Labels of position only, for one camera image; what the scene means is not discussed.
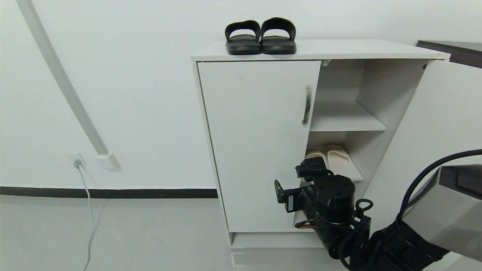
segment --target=door handle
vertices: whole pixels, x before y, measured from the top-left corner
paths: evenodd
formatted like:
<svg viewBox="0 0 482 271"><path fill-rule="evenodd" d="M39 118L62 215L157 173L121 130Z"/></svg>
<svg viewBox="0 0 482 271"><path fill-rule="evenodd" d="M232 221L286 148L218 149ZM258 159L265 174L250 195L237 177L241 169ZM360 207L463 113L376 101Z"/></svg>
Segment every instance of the door handle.
<svg viewBox="0 0 482 271"><path fill-rule="evenodd" d="M308 123L309 112L311 110L311 86L306 86L306 105L305 115L303 116L303 125Z"/></svg>

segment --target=beige slipper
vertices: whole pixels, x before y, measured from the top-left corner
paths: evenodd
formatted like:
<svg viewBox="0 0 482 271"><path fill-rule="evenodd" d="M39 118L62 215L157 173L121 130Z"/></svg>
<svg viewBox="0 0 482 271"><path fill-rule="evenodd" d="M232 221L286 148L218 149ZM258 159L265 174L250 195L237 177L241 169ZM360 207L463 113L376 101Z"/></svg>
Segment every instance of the beige slipper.
<svg viewBox="0 0 482 271"><path fill-rule="evenodd" d="M326 147L326 159L328 160L328 168L335 175L348 176L351 159L342 147L335 145Z"/></svg>
<svg viewBox="0 0 482 271"><path fill-rule="evenodd" d="M328 162L326 161L326 155L324 149L322 147L307 147L305 159L313 158L313 157L321 157L325 162L325 166L328 168Z"/></svg>

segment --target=floor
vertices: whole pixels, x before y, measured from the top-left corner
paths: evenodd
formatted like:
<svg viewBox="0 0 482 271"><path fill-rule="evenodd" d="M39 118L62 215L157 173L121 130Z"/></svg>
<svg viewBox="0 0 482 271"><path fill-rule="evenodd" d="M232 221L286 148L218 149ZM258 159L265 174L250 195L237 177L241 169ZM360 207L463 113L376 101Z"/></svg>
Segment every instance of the floor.
<svg viewBox="0 0 482 271"><path fill-rule="evenodd" d="M92 207L90 271L344 270L324 249L230 250L217 199L93 199ZM91 230L86 199L2 195L0 270L83 270Z"/></svg>

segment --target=open cabinet door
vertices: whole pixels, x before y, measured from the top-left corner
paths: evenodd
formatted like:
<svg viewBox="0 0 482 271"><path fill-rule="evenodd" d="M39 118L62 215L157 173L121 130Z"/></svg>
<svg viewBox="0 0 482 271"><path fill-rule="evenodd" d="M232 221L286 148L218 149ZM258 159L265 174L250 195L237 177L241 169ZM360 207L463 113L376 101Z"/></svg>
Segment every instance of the open cabinet door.
<svg viewBox="0 0 482 271"><path fill-rule="evenodd" d="M365 198L372 231L391 223L415 177L434 161L482 148L482 69L429 62ZM481 156L452 164L482 163Z"/></svg>

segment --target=plug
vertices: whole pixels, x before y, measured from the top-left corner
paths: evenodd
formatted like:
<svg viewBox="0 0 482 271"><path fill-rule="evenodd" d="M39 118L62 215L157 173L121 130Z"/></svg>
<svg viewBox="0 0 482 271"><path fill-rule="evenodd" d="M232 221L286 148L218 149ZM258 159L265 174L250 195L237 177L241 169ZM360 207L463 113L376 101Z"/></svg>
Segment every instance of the plug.
<svg viewBox="0 0 482 271"><path fill-rule="evenodd" d="M74 160L74 167L77 169L80 169L80 165L82 164L82 161L79 159Z"/></svg>

